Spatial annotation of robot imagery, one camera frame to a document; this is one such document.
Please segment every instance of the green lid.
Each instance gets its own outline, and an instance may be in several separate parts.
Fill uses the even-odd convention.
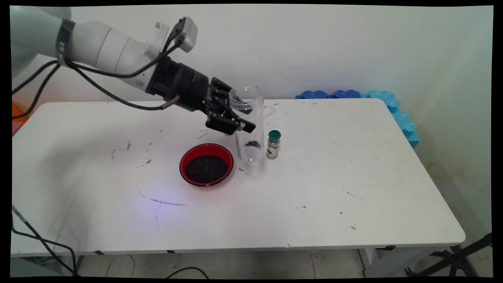
[[[281,133],[278,130],[272,130],[269,132],[269,138],[273,140],[279,140],[281,137]]]

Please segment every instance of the floor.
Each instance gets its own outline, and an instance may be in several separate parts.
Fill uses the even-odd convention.
[[[411,266],[413,271],[437,262],[427,257]],[[362,263],[357,250],[305,250],[264,252],[222,252],[184,254],[134,254],[85,256],[81,276],[166,278],[188,266],[198,267],[212,279],[307,279],[362,278]],[[434,276],[447,276],[448,269]],[[393,277],[405,277],[403,271]],[[183,270],[172,278],[204,278],[196,270]]]

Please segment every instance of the dark granules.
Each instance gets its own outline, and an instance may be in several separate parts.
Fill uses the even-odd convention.
[[[245,147],[256,147],[256,148],[260,148],[260,143],[256,140],[250,140],[249,142],[246,143],[246,145],[244,145]]]
[[[211,183],[227,173],[227,163],[216,156],[199,156],[187,164],[185,174],[196,183]]]

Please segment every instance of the white robotic arm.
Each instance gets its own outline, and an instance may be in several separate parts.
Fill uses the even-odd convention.
[[[180,19],[169,36],[168,27],[156,23],[156,32],[147,44],[103,23],[79,24],[70,18],[69,7],[10,6],[13,77],[36,54],[56,57],[64,66],[69,60],[121,75],[135,73],[160,59],[139,74],[120,79],[143,92],[161,95],[165,101],[176,101],[178,106],[189,111],[201,110],[208,116],[206,126],[209,128],[228,134],[242,129],[251,132],[255,128],[254,124],[240,119],[230,109],[228,92],[231,87],[216,78],[209,83],[208,77],[196,70],[176,63],[168,56],[161,58],[165,42],[163,53],[171,40],[185,52],[194,47],[197,27],[189,17]],[[70,62],[70,67],[77,70]]]
[[[30,59],[36,54],[57,57],[56,41],[63,19],[71,18],[69,7],[10,6],[10,16],[11,47],[16,54],[29,54],[27,57]],[[197,27],[190,18],[187,18],[187,21],[191,33],[180,46],[185,52],[194,47],[197,37]],[[156,34],[148,45],[145,45],[101,22],[75,23],[66,58],[105,72],[130,74],[158,56],[169,28],[160,23],[155,27]],[[26,66],[26,62],[12,63],[13,75]],[[142,74],[122,80],[145,92],[154,70],[155,65]]]

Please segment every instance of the cable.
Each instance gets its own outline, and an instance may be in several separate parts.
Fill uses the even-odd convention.
[[[120,97],[112,94],[111,92],[107,91],[106,89],[102,88],[95,81],[91,80],[91,78],[89,78],[88,76],[86,76],[79,68],[77,68],[75,66],[71,66],[71,68],[74,69],[79,75],[81,75],[86,81],[88,81],[95,88],[97,88],[100,91],[102,91],[104,94],[110,96],[111,98],[119,101],[122,104],[125,104],[127,106],[131,106],[133,108],[137,108],[137,109],[141,109],[141,110],[163,110],[163,109],[166,109],[168,106],[171,106],[171,105],[175,104],[180,99],[180,97],[177,95],[173,99],[171,99],[170,101],[162,104],[161,106],[155,106],[155,107],[147,107],[147,106],[141,106],[141,105],[133,104],[131,102],[128,102],[128,101],[126,101],[126,100],[124,100],[124,99],[122,99],[122,98],[120,98]]]
[[[42,91],[44,90],[45,85],[51,79],[52,75],[59,69],[59,67],[61,67],[61,65],[56,64],[56,66],[51,70],[51,72],[45,77],[44,81],[42,82],[42,84],[38,88],[37,94],[35,95],[35,98],[33,99],[33,102],[32,102],[32,105],[30,105],[30,108],[28,108],[28,110],[25,113],[12,117],[12,120],[24,117],[24,116],[30,114],[31,111],[33,111],[33,108],[35,108],[35,105],[37,105],[38,99],[40,98],[40,95],[42,94]]]
[[[79,276],[77,274],[77,272],[75,271],[76,270],[75,254],[74,254],[72,248],[70,248],[70,247],[68,247],[66,245],[63,245],[63,244],[59,244],[59,243],[56,243],[56,242],[53,242],[53,241],[49,241],[49,240],[43,239],[40,236],[40,234],[38,234],[37,231],[30,225],[30,223],[28,223],[28,221],[21,215],[21,213],[14,207],[14,205],[12,205],[12,211],[19,217],[19,219],[21,219],[21,221],[26,225],[26,227],[28,227],[28,229],[30,229],[32,231],[32,233],[35,234],[35,236],[32,236],[30,234],[26,234],[26,233],[22,233],[22,232],[17,231],[14,228],[14,219],[13,219],[13,216],[11,214],[11,231],[14,234],[39,240],[42,243],[42,245],[44,245],[45,249],[54,257],[54,259],[56,259],[56,261],[59,262],[59,264],[61,264],[64,268],[66,268],[68,271],[70,271],[72,273],[72,275]],[[57,245],[57,246],[61,246],[63,248],[68,249],[70,251],[70,253],[71,253],[71,258],[72,258],[72,261],[73,261],[73,269],[71,269],[70,267],[68,267],[68,265],[66,265],[63,261],[61,261],[61,259],[59,259],[59,257],[51,250],[51,248],[49,248],[49,246],[46,243]]]
[[[110,264],[108,265],[108,268],[107,268],[107,273],[105,274],[105,277],[108,277],[108,271],[110,270],[110,266],[112,266],[112,263],[114,263],[114,260],[121,254],[118,254],[116,256],[114,256],[114,258],[112,259],[112,261],[110,262]],[[133,277],[133,274],[134,274],[134,269],[136,268],[136,262],[134,262],[134,258],[128,254],[126,254],[127,256],[129,256],[131,258],[131,260],[133,261],[133,272],[131,273],[131,276],[129,276],[129,278],[132,278]]]
[[[97,69],[93,69],[93,68],[90,68],[90,67],[87,67],[87,66],[84,66],[84,65],[80,65],[80,64],[74,63],[74,62],[72,62],[72,61],[70,61],[68,59],[65,59],[65,62],[66,62],[66,64],[68,64],[68,66],[73,67],[73,69],[75,69],[76,67],[78,67],[78,68],[81,68],[83,70],[90,71],[90,72],[93,72],[93,73],[96,73],[96,74],[100,74],[100,75],[104,75],[104,76],[108,76],[108,77],[125,79],[125,78],[132,78],[132,77],[135,77],[135,76],[139,75],[140,73],[142,73],[146,69],[150,68],[151,66],[153,66],[155,63],[159,62],[164,57],[166,57],[168,54],[170,54],[171,52],[173,52],[173,50],[177,49],[179,46],[180,46],[180,44],[176,43],[170,49],[168,49],[166,52],[163,52],[163,53],[159,54],[159,56],[156,59],[152,60],[150,63],[148,63],[147,65],[143,66],[141,69],[137,70],[136,72],[128,74],[128,75],[114,74],[114,73],[100,71],[100,70],[97,70]]]
[[[34,78],[36,78],[41,72],[43,72],[47,67],[51,66],[52,64],[56,64],[58,61],[53,60],[49,61],[45,64],[43,64],[36,72],[33,73],[29,78],[27,78],[24,82],[22,82],[18,87],[12,90],[12,95],[16,94],[20,89],[22,89],[25,85],[29,84]]]
[[[198,270],[200,273],[202,273],[202,274],[204,275],[204,277],[206,277],[206,279],[209,279],[209,278],[208,278],[208,276],[206,275],[206,273],[204,273],[204,271],[200,270],[200,269],[199,269],[199,268],[197,268],[197,267],[185,267],[185,268],[182,268],[182,269],[180,269],[180,270],[177,270],[177,271],[175,271],[175,272],[171,273],[171,275],[170,275],[170,276],[168,276],[168,277],[166,277],[166,279],[169,279],[169,278],[171,278],[171,276],[173,276],[173,275],[177,274],[178,272],[183,271],[183,270],[187,270],[187,269],[195,269],[195,270]]]

